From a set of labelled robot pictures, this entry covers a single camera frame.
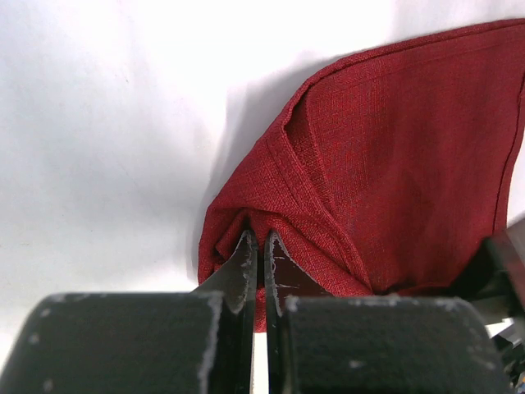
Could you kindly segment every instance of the white surface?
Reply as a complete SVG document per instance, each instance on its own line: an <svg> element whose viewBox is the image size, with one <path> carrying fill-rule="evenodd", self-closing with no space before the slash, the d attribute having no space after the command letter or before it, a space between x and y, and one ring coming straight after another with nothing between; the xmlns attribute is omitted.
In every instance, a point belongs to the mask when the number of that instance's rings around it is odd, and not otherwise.
<svg viewBox="0 0 525 394"><path fill-rule="evenodd" d="M48 293L195 286L205 208L312 73L519 16L523 0L0 2L0 364ZM522 155L511 218L524 195Z"/></svg>

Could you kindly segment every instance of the black mechanical part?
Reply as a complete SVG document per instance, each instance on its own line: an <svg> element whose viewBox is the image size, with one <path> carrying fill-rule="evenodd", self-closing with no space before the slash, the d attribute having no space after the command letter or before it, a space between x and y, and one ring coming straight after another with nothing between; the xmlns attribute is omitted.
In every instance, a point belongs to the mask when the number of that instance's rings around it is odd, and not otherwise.
<svg viewBox="0 0 525 394"><path fill-rule="evenodd" d="M281 319L290 296L333 297L315 282L290 257L276 231L268 234L264 249L264 286L266 290L268 376L270 393L281 392Z"/></svg>
<svg viewBox="0 0 525 394"><path fill-rule="evenodd" d="M509 392L481 320L459 299L290 297L281 349L285 394Z"/></svg>
<svg viewBox="0 0 525 394"><path fill-rule="evenodd" d="M247 231L192 293L49 296L28 317L0 392L248 393L256 272Z"/></svg>

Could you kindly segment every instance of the red towel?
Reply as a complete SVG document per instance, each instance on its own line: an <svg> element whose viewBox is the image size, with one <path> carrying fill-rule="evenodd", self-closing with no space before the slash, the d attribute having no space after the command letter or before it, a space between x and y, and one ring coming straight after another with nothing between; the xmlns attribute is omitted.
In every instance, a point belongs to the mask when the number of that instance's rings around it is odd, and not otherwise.
<svg viewBox="0 0 525 394"><path fill-rule="evenodd" d="M506 225L525 127L525 20L345 57L309 78L207 211L199 281L246 222L335 296L448 286ZM263 289L257 330L265 329Z"/></svg>

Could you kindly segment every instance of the crumpled cloth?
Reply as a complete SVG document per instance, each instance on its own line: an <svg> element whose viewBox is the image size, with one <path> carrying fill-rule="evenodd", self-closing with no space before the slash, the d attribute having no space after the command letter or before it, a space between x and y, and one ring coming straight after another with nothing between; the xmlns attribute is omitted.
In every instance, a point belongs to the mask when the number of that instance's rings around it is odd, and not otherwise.
<svg viewBox="0 0 525 394"><path fill-rule="evenodd" d="M357 53L310 77L209 206L199 282L251 226L335 296L439 294L505 228L525 20ZM265 330L258 289L256 330Z"/></svg>

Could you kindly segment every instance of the red fabric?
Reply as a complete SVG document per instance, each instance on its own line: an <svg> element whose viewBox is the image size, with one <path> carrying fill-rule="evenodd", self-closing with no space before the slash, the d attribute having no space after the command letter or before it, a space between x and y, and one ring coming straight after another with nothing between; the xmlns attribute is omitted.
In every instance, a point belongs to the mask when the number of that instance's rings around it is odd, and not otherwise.
<svg viewBox="0 0 525 394"><path fill-rule="evenodd" d="M199 281L246 221L336 296L448 286L506 225L525 20L345 57L309 78L208 208ZM257 330L265 329L263 289Z"/></svg>

